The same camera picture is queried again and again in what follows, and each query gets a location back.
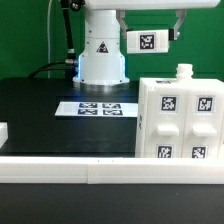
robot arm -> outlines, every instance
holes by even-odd
[[[86,0],[89,9],[147,10],[147,9],[190,9],[212,8],[220,0]]]

white box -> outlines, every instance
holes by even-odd
[[[189,90],[184,158],[217,158],[224,110],[224,85],[218,80],[193,80]]]
[[[136,157],[223,157],[224,84],[181,72],[140,80]]]
[[[8,139],[7,123],[0,123],[0,148],[4,145]]]
[[[141,79],[136,157],[181,157],[186,101],[187,88],[175,79]]]

